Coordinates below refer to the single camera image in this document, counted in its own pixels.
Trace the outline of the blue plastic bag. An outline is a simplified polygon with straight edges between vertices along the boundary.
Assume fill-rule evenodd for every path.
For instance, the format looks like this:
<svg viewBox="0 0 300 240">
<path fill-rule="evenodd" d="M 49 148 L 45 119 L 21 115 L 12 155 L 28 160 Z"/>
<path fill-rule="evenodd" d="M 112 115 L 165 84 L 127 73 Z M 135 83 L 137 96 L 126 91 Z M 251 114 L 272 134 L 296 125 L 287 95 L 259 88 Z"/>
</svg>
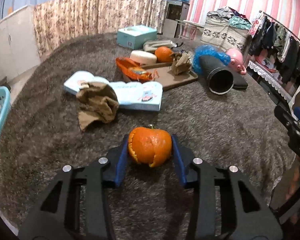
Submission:
<svg viewBox="0 0 300 240">
<path fill-rule="evenodd" d="M 215 46 L 212 46 L 209 44 L 198 46 L 194 50 L 194 57 L 193 57 L 193 61 L 192 61 L 193 71 L 196 74 L 200 74 L 200 75 L 203 74 L 203 71 L 199 64 L 199 57 L 205 56 L 205 55 L 213 56 L 213 57 L 219 59 L 226 66 L 231 61 L 231 57 L 228 54 L 226 54 L 224 51 L 219 50 Z"/>
</svg>

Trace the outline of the grey water dispenser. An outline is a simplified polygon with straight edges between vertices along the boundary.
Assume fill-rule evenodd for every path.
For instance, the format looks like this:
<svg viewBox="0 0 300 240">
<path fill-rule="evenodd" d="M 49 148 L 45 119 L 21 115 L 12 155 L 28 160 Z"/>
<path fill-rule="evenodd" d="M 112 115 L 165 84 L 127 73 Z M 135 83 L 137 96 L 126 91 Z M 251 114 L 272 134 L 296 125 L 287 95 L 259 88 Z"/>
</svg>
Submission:
<svg viewBox="0 0 300 240">
<path fill-rule="evenodd" d="M 177 38 L 181 31 L 181 22 L 187 19 L 190 4 L 181 0 L 169 0 L 164 19 L 162 34 L 168 38 Z"/>
</svg>

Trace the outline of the black cylindrical cup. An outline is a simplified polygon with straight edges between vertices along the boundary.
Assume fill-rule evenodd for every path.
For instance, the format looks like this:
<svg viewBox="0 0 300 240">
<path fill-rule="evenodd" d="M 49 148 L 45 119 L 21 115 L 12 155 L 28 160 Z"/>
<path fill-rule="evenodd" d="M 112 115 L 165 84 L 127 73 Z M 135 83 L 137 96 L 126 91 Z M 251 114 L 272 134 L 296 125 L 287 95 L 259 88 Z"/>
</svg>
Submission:
<svg viewBox="0 0 300 240">
<path fill-rule="evenodd" d="M 203 55 L 199 57 L 199 65 L 212 93 L 223 95 L 233 88 L 234 76 L 219 59 L 210 55 Z"/>
</svg>

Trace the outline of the brown paper scrap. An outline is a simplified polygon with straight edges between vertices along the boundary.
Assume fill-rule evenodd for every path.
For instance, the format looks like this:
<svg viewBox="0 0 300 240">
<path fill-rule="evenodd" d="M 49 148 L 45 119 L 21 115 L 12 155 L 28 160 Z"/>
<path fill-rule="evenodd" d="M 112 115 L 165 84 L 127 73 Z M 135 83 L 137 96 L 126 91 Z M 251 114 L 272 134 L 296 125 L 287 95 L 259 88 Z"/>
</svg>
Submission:
<svg viewBox="0 0 300 240">
<path fill-rule="evenodd" d="M 174 75 L 180 75 L 191 70 L 192 64 L 187 52 L 174 53 L 172 57 L 171 70 Z"/>
</svg>

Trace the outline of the grey shaggy carpet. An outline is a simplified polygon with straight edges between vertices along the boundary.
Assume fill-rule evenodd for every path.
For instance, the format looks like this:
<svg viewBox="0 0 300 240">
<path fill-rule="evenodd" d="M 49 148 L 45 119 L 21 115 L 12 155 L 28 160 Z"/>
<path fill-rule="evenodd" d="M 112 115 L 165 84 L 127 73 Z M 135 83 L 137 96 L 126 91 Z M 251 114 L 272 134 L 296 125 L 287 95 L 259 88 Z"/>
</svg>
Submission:
<svg viewBox="0 0 300 240">
<path fill-rule="evenodd" d="M 81 132 L 76 99 L 63 83 L 78 70 L 118 80 L 115 59 L 129 54 L 114 35 L 77 38 L 57 48 L 27 81 L 0 135 L 0 210 L 13 225 L 22 224 L 64 165 L 86 165 L 133 128 L 150 124 L 177 134 L 212 164 L 236 165 L 270 200 L 294 154 L 274 116 L 274 103 L 251 78 L 247 90 L 224 96 L 196 81 L 165 92 L 158 112 L 120 110 L 112 123 Z"/>
</svg>

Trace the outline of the light blue open book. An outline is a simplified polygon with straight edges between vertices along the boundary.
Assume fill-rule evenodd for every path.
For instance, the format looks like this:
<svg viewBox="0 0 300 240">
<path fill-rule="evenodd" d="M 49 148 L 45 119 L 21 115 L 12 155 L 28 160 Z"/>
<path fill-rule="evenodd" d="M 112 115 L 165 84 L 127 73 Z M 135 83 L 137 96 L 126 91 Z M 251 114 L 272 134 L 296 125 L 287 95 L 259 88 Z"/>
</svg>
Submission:
<svg viewBox="0 0 300 240">
<path fill-rule="evenodd" d="M 109 85 L 115 92 L 119 107 L 131 110 L 160 111 L 163 86 L 157 81 L 140 83 L 137 81 L 110 82 L 104 77 L 94 76 L 87 71 L 77 71 L 63 84 L 64 90 L 75 95 L 87 82 L 98 82 Z"/>
</svg>

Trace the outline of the patterned fabric covered cabinet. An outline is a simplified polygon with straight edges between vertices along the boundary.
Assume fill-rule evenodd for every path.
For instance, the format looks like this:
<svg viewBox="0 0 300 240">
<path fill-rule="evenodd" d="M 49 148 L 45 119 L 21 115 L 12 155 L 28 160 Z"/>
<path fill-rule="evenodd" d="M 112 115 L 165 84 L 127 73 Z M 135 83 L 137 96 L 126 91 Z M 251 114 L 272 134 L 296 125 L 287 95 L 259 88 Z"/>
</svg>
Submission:
<svg viewBox="0 0 300 240">
<path fill-rule="evenodd" d="M 218 17 L 207 17 L 200 41 L 223 51 L 236 48 L 244 51 L 248 31 L 229 25 L 229 21 Z"/>
</svg>

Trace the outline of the white round soap box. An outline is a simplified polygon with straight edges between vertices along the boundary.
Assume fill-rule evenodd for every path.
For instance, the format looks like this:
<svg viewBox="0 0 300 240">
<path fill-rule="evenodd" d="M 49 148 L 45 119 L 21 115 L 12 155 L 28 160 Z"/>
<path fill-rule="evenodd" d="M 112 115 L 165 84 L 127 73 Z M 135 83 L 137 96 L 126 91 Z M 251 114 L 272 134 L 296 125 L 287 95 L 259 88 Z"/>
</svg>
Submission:
<svg viewBox="0 0 300 240">
<path fill-rule="evenodd" d="M 139 64 L 155 64 L 157 62 L 157 57 L 154 54 L 143 50 L 133 50 L 129 58 Z"/>
</svg>

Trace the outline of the black flat notebook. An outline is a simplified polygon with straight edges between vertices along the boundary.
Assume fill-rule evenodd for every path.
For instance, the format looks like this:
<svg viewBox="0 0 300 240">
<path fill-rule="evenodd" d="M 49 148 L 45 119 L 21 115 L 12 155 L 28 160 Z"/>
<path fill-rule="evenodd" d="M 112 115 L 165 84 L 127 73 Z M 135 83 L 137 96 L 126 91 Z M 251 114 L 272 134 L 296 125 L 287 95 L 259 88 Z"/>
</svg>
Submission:
<svg viewBox="0 0 300 240">
<path fill-rule="evenodd" d="M 244 77 L 237 73 L 237 72 L 232 72 L 233 75 L 233 89 L 235 90 L 246 90 L 248 87 L 248 83 L 244 79 Z"/>
</svg>

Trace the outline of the peeled orange peel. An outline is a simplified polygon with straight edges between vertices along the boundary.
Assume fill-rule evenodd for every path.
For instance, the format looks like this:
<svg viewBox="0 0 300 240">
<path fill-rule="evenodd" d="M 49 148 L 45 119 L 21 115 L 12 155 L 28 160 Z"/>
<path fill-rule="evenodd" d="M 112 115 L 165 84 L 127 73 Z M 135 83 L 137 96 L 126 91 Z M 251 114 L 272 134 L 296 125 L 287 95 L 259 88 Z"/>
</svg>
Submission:
<svg viewBox="0 0 300 240">
<path fill-rule="evenodd" d="M 172 139 L 165 130 L 137 127 L 130 132 L 127 147 L 136 163 L 158 167 L 170 158 Z"/>
</svg>

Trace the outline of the orange snack wrapper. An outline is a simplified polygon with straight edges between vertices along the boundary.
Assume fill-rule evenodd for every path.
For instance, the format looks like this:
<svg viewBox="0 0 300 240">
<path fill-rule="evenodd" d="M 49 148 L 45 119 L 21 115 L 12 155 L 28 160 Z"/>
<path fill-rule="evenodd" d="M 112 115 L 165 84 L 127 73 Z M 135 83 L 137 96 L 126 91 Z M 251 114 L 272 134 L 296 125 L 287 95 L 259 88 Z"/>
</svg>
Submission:
<svg viewBox="0 0 300 240">
<path fill-rule="evenodd" d="M 121 72 L 131 80 L 147 82 L 155 81 L 155 79 L 159 77 L 156 69 L 151 73 L 150 71 L 143 69 L 138 63 L 134 62 L 130 58 L 117 57 L 115 62 Z"/>
</svg>

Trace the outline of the white floor cabinet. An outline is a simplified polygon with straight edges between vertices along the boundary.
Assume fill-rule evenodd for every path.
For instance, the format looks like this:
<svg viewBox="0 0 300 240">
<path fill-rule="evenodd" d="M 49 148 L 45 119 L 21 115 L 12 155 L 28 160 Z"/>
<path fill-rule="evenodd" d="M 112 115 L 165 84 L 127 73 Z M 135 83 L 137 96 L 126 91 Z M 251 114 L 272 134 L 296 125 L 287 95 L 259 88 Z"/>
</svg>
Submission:
<svg viewBox="0 0 300 240">
<path fill-rule="evenodd" d="M 25 5 L 0 21 L 0 81 L 40 65 L 33 9 Z"/>
</svg>

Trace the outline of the grey folded pouch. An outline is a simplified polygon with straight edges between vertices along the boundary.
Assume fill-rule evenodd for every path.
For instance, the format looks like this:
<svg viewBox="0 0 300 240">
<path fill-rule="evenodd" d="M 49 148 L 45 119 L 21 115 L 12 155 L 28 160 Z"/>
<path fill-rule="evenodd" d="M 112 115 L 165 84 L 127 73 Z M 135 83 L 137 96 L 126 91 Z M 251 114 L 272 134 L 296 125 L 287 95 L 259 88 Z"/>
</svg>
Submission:
<svg viewBox="0 0 300 240">
<path fill-rule="evenodd" d="M 175 43 L 172 40 L 155 40 L 155 41 L 146 41 L 143 44 L 143 51 L 154 53 L 159 47 L 167 48 L 178 48 L 181 47 L 184 43 Z"/>
</svg>

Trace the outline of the pink pig toy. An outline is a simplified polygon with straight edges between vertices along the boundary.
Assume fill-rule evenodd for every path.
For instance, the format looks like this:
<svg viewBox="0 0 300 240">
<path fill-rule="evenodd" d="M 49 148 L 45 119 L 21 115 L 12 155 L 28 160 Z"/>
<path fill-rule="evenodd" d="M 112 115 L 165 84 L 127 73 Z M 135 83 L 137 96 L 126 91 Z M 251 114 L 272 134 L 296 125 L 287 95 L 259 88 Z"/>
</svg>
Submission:
<svg viewBox="0 0 300 240">
<path fill-rule="evenodd" d="M 230 56 L 230 63 L 228 66 L 234 71 L 241 75 L 245 75 L 247 70 L 244 66 L 243 55 L 240 50 L 236 48 L 230 48 L 226 51 L 226 54 Z"/>
</svg>

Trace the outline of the teal cardboard box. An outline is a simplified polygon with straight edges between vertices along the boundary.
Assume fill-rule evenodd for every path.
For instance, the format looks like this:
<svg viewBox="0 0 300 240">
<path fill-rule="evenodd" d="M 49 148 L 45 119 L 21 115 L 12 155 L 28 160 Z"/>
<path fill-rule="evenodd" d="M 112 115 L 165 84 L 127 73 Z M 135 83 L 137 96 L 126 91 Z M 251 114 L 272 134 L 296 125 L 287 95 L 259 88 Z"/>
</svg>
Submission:
<svg viewBox="0 0 300 240">
<path fill-rule="evenodd" d="M 117 31 L 117 44 L 130 49 L 142 49 L 147 41 L 157 39 L 157 29 L 145 25 L 125 27 Z"/>
</svg>

